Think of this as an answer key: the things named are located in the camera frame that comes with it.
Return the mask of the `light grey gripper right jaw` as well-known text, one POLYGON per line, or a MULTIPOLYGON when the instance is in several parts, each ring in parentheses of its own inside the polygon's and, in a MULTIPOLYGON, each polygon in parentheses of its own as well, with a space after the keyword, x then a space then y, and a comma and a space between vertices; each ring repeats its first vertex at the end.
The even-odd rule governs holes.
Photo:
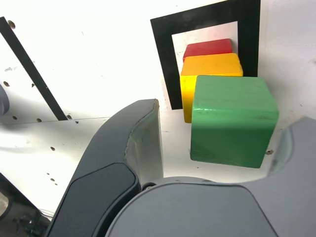
POLYGON ((108 237, 313 237, 316 121, 283 132, 267 177, 242 183, 160 183, 133 198, 108 237))

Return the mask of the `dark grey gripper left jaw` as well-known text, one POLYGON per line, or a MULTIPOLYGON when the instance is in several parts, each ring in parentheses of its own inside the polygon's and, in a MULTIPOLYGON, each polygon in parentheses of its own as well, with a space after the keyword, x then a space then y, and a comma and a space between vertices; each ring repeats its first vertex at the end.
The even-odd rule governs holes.
POLYGON ((108 119, 86 147, 48 237, 103 237, 146 183, 163 177, 159 102, 136 101, 108 119))

